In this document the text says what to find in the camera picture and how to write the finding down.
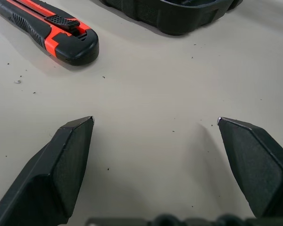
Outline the orange black utility knife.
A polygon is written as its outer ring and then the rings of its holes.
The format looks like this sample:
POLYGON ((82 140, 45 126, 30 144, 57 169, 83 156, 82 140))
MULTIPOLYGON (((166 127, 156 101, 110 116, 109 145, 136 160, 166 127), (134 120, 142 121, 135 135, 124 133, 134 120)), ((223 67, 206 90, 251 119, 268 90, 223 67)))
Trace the orange black utility knife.
POLYGON ((0 0, 0 15, 30 35, 51 56, 69 65, 87 65, 99 55, 97 33, 46 2, 0 0))

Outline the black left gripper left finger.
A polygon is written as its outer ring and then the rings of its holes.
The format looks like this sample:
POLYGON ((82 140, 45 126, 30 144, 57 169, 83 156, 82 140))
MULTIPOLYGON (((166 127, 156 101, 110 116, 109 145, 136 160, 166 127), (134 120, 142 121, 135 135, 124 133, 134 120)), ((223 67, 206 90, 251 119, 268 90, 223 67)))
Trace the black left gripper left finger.
POLYGON ((0 200, 0 226, 59 226, 71 218, 84 178, 94 118, 60 127, 0 200))

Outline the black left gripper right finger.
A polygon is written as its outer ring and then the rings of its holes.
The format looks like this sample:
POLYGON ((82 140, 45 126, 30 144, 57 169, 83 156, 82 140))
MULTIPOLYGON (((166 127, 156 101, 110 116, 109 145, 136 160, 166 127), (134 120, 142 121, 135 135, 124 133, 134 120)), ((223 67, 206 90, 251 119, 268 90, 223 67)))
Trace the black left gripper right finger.
POLYGON ((263 128, 220 117, 227 158, 255 217, 283 217, 283 148, 263 128))

